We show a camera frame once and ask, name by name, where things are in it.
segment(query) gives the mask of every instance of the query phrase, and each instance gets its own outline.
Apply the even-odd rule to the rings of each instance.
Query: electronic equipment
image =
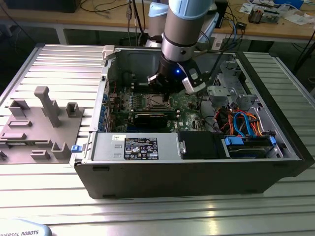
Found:
[[[240,29],[240,30],[245,30],[246,29],[246,26],[247,26],[247,24],[245,24],[245,23],[243,23],[243,22],[238,22],[238,23],[236,23],[236,25],[235,25],[235,27],[237,28],[237,29]]]
[[[74,13],[80,0],[4,0],[9,9],[59,11]]]
[[[254,6],[248,15],[248,22],[258,24],[264,14],[264,9],[259,6]]]
[[[314,163],[250,62],[271,56],[194,53],[201,73],[218,60],[214,80],[165,100],[146,83],[161,50],[105,46],[103,55],[90,134],[71,157],[92,198],[262,193]]]
[[[37,224],[23,219],[10,219],[1,221],[0,235],[51,236],[52,232],[51,229],[46,225]]]
[[[297,9],[300,9],[304,1],[303,0],[274,0],[274,3],[275,4],[290,4],[296,7]]]

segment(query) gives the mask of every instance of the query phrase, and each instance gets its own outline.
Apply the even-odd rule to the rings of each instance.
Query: red wire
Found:
[[[215,114],[215,117],[214,117],[214,119],[216,119],[217,118],[217,116],[218,116],[218,114],[220,113],[220,111],[218,111],[216,114]]]
[[[232,122],[232,116],[231,114],[228,115],[228,122],[230,124],[230,135],[234,134],[234,127],[233,127],[233,122]]]
[[[222,126],[222,128],[221,128],[221,129],[224,129],[224,127],[226,127],[226,125],[227,125],[227,124],[228,124],[228,122],[227,122],[227,123],[225,123],[225,124],[224,124],[224,126]]]
[[[256,127],[255,127],[255,124],[251,124],[251,127],[254,129],[255,135],[257,135],[257,130],[256,130]]]
[[[115,83],[115,88],[114,88],[113,93],[115,93],[115,92],[116,92],[116,81],[114,81],[114,83]]]

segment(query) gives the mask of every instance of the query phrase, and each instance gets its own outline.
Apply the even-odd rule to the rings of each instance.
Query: orange wire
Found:
[[[251,124],[251,127],[254,129],[255,135],[257,135],[257,130],[256,130],[256,128],[255,128],[255,125],[254,125],[254,124]]]
[[[233,117],[230,113],[230,117],[231,117],[231,125],[232,125],[232,134],[234,134],[234,125],[233,125]]]
[[[227,124],[228,124],[228,122],[225,123],[224,126],[222,126],[221,130],[224,129],[224,127],[226,127]]]
[[[262,133],[261,133],[260,128],[259,128],[259,121],[257,121],[257,127],[258,127],[259,134],[262,136]]]
[[[233,135],[233,133],[234,133],[234,128],[233,128],[233,124],[232,124],[231,113],[228,114],[228,123],[230,124],[230,135]]]
[[[236,110],[237,112],[241,112],[241,113],[245,113],[247,116],[250,116],[250,117],[253,117],[254,119],[257,119],[253,114],[251,113],[247,113],[247,112],[244,112],[244,111],[241,111],[241,110]]]

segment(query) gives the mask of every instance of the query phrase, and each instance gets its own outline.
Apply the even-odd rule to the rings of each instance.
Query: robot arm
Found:
[[[157,87],[164,100],[185,89],[188,94],[206,87],[208,73],[201,73],[192,59],[204,16],[213,0],[170,0],[162,35],[162,55],[157,73],[148,83]]]

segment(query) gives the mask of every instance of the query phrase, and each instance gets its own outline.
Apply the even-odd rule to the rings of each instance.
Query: black cable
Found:
[[[139,14],[138,14],[138,9],[137,9],[137,6],[136,6],[136,2],[132,1],[132,5],[133,5],[134,14],[136,15],[136,18],[137,18],[137,21],[138,21],[139,29],[140,29],[141,33],[144,34],[144,31],[143,31],[142,26],[141,26],[141,21],[140,21],[140,17],[139,17]]]
[[[202,51],[197,45],[196,45],[196,49],[200,52]]]
[[[96,5],[95,8],[97,8],[97,7],[99,7],[99,6],[103,6],[103,5],[112,4],[112,3],[116,2],[116,1],[117,1],[117,0],[113,0],[113,1],[108,2],[108,3],[101,3],[101,4],[99,4],[99,5]]]
[[[304,47],[298,45],[297,43],[292,43],[292,44],[294,44],[296,47],[298,47],[298,48],[300,48],[300,49],[304,49]]]
[[[269,0],[268,3],[265,4],[265,3],[263,3],[261,0],[259,0],[260,5],[261,5],[261,6],[266,6],[266,7],[270,7],[270,5],[269,5],[270,1],[271,1],[271,0]]]
[[[145,17],[145,14],[144,14],[144,1],[143,0],[141,0],[141,4],[142,4],[142,14],[143,14],[143,27],[144,27],[144,29],[143,29],[143,31],[145,31],[146,30],[146,17]]]
[[[130,37],[130,20],[128,20],[127,32],[128,32],[129,46],[131,46],[131,37]]]
[[[294,43],[291,43],[291,44],[297,51],[302,52],[300,49],[297,48],[297,45],[295,45]]]
[[[134,36],[136,37],[136,46],[138,46],[137,18],[136,18],[136,11],[135,11],[135,8],[133,8],[133,13],[134,13],[134,27],[135,27],[135,34],[134,34]]]
[[[126,17],[128,20],[127,32],[128,32],[129,46],[131,46],[131,38],[130,38],[130,20],[132,19],[131,0],[128,1]]]
[[[129,37],[124,37],[124,38],[119,39],[118,45],[123,46],[124,45],[123,41],[125,41],[125,40],[129,40]]]
[[[29,34],[26,33],[26,31],[6,12],[6,10],[5,10],[4,7],[1,5],[1,3],[0,3],[0,7],[1,7],[1,9],[4,11],[4,13],[7,15],[7,17],[10,18],[10,20],[13,21],[13,22],[21,29],[21,31],[23,31],[23,33],[24,33],[31,41],[33,41],[34,44],[36,44],[36,41],[35,41],[32,37],[30,37]]]
[[[226,11],[225,13],[231,15],[231,16],[232,16],[232,19],[231,19],[230,17],[228,17],[228,16],[225,16],[225,18],[226,18],[227,20],[231,20],[231,21],[233,22],[234,26],[236,27],[236,25],[238,24],[238,20],[237,20],[236,16],[234,16],[233,11],[232,11],[231,7],[229,6],[229,4],[227,5],[227,7],[228,7],[229,10],[231,11],[231,13],[229,13],[229,12],[227,12],[227,11]],[[230,34],[228,40],[223,43],[222,47],[226,46],[226,44],[229,42],[229,40],[230,40],[230,38],[231,38],[231,36],[232,36],[233,34],[234,34],[234,28],[232,28],[232,33]]]
[[[315,30],[311,36],[311,38],[309,39],[307,45],[305,46],[304,50],[301,52],[300,56],[298,57],[297,61],[296,61],[296,64],[294,66],[294,69],[293,69],[293,73],[295,74],[298,69],[302,66],[301,63],[300,63],[300,59],[302,57],[302,55],[304,54],[304,52],[306,51],[307,47],[309,46],[310,42],[312,41],[313,37],[314,37],[314,34],[315,34]]]
[[[220,50],[216,50],[216,51],[213,51],[213,50],[203,50],[201,51],[200,53],[196,54],[193,59],[203,55],[203,54],[206,54],[206,53],[224,53],[226,52],[227,50],[230,50],[234,47],[236,47],[239,43],[242,43],[243,41],[243,35],[244,35],[245,31],[242,31],[242,35],[235,41],[235,42],[232,42],[226,46],[224,46],[224,48],[220,49]]]
[[[238,45],[238,48],[237,48],[237,50],[240,50],[240,47],[241,47],[241,44],[242,44],[242,41],[243,41],[243,35],[244,35],[244,33],[245,33],[245,30],[244,30],[244,32],[243,32],[243,30],[241,30],[241,32],[242,32],[242,38],[241,38],[241,41],[239,42],[239,45]]]
[[[200,112],[201,118],[205,121],[205,123],[206,123],[207,125],[209,125],[211,128],[213,128],[213,131],[221,132],[221,130],[220,130],[219,128],[217,128],[217,127],[211,125],[208,121],[206,121],[206,118],[209,118],[209,117],[211,117],[211,116],[203,117],[202,112],[201,112],[201,104],[202,104],[202,102],[203,102],[203,95],[201,95],[200,104],[199,104],[199,112]]]
[[[83,4],[84,4],[86,1],[87,1],[87,0],[84,0],[83,2],[81,2],[81,4],[80,4],[80,8],[81,8],[82,10],[85,10],[85,11],[88,11],[88,12],[103,12],[103,11],[110,11],[110,10],[113,10],[113,9],[118,8],[118,7],[121,7],[121,6],[127,6],[127,5],[128,5],[128,3],[126,3],[126,4],[122,4],[122,5],[114,6],[114,7],[112,7],[112,8],[108,8],[108,9],[105,9],[105,10],[98,10],[98,11],[95,11],[95,10],[88,10],[88,9],[86,9],[86,8],[84,8],[84,7],[83,7]]]
[[[145,31],[146,30],[146,18],[145,18],[145,14],[144,14],[144,1],[143,0],[141,0],[141,4],[142,4],[142,14],[143,14],[143,25],[144,25],[143,26],[144,27],[143,31]],[[139,45],[141,44],[142,36],[143,36],[143,33],[141,32],[141,34],[139,36],[139,41],[138,41]]]
[[[245,6],[243,6],[242,4],[235,4],[235,5],[238,5],[238,6],[236,6],[236,7],[234,8],[235,11],[240,12],[240,10],[241,10],[242,7],[243,7],[243,8],[244,8],[244,13],[248,13],[248,12],[249,12],[249,11],[248,11],[248,8],[245,7]]]
[[[220,61],[220,59],[221,59],[223,53],[224,53],[224,51],[222,51],[222,52],[220,53],[220,55],[219,55],[218,58],[216,59],[216,62],[215,62],[214,65],[212,66],[212,69],[211,69],[211,71],[210,71],[210,77],[211,77],[211,78],[212,78],[212,74],[214,73],[214,71],[215,71],[215,69],[216,69],[216,67],[217,67],[217,65],[218,65],[218,62]]]
[[[294,68],[294,73],[298,72],[298,70],[301,68],[301,66],[304,64],[304,62],[307,60],[307,58],[311,56],[311,54],[313,53],[314,49],[315,49],[315,42],[307,50],[305,55],[301,58],[301,60],[299,61],[298,65],[296,66],[296,68]]]
[[[12,49],[20,50],[21,52],[23,52],[23,53],[25,54],[25,56],[23,56],[23,55],[20,55],[20,54],[18,53],[18,54],[17,54],[18,56],[23,56],[23,58],[26,59],[27,56],[30,55],[31,51],[27,51],[27,49],[21,48],[21,47],[17,46],[16,44],[13,45],[13,43],[10,41],[10,38],[12,38],[12,36],[9,37],[9,36],[5,35],[5,33],[3,33],[1,30],[0,30],[0,33],[2,33],[2,35],[3,35],[3,37],[4,37],[3,41],[1,41],[1,43],[2,43],[2,42],[5,42],[5,41],[7,40],[8,45],[9,45]]]
[[[200,31],[200,33],[206,38],[207,42],[208,42],[208,48],[210,49],[211,48],[211,43],[210,43],[210,39],[209,37],[202,31]]]

